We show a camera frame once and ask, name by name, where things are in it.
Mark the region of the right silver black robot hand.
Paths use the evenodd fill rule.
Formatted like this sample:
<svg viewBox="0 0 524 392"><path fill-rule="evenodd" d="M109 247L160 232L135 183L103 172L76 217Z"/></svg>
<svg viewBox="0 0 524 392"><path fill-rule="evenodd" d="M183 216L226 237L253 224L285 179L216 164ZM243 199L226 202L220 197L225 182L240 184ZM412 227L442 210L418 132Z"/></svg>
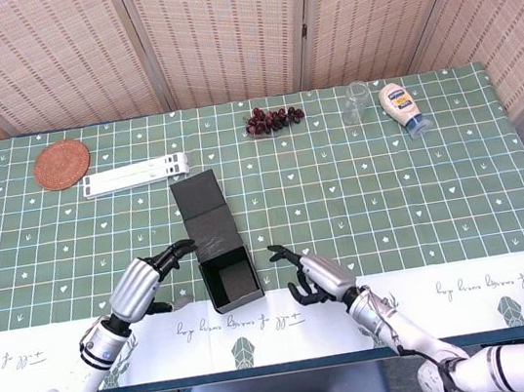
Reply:
<svg viewBox="0 0 524 392"><path fill-rule="evenodd" d="M318 255L299 255L284 246L269 245L273 252L270 262L285 259L297 267L297 283L287 284L289 293L303 306L343 302L349 308L361 293L356 277L341 268L336 261Z"/></svg>

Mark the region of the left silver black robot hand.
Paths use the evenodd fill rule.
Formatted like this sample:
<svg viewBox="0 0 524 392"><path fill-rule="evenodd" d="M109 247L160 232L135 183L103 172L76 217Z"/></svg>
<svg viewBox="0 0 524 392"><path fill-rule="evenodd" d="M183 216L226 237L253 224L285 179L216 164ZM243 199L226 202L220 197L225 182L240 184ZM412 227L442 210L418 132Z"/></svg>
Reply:
<svg viewBox="0 0 524 392"><path fill-rule="evenodd" d="M173 269L178 270L180 259L196 249L194 241L182 239L158 255L133 259L112 292L111 313L127 324L139 322L154 302L165 277Z"/></svg>

